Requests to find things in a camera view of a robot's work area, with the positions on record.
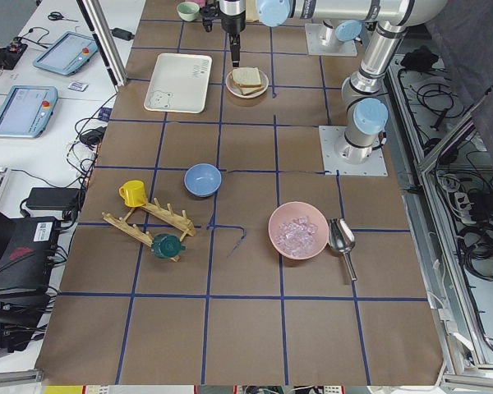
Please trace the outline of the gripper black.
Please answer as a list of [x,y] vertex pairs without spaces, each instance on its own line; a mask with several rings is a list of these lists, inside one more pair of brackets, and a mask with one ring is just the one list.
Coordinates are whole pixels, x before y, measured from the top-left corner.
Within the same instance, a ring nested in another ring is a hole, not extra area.
[[[227,33],[241,33],[246,24],[245,0],[219,0],[221,26]],[[239,34],[230,34],[229,47],[233,67],[240,67],[241,40]]]

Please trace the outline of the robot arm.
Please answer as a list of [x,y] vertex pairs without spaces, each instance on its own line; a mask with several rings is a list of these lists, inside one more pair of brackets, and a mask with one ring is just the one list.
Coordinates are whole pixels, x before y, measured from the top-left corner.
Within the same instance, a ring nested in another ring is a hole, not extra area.
[[300,19],[335,19],[376,22],[374,33],[357,71],[343,83],[342,98],[348,125],[334,143],[335,153],[350,164],[364,163],[378,134],[385,128],[388,111],[375,98],[381,81],[407,28],[423,24],[444,8],[445,1],[257,1],[260,21],[269,27],[283,24],[298,12]]
[[[217,18],[228,35],[232,66],[240,66],[241,39],[247,19],[245,1],[216,1],[213,3]],[[258,20],[269,27],[283,24],[294,15],[295,3],[291,1],[256,1]],[[355,57],[355,39],[362,31],[362,22],[345,20],[334,23],[324,19],[320,24],[305,25],[307,51],[316,56]]]

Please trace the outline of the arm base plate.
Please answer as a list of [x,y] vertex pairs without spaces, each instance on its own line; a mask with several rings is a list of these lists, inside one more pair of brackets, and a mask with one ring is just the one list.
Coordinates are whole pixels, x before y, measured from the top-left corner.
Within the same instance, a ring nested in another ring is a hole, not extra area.
[[331,57],[356,57],[357,47],[353,41],[339,41],[334,28],[324,24],[305,24],[306,44],[309,55]]
[[320,126],[324,172],[341,176],[388,176],[383,149],[357,148],[345,139],[345,126]]

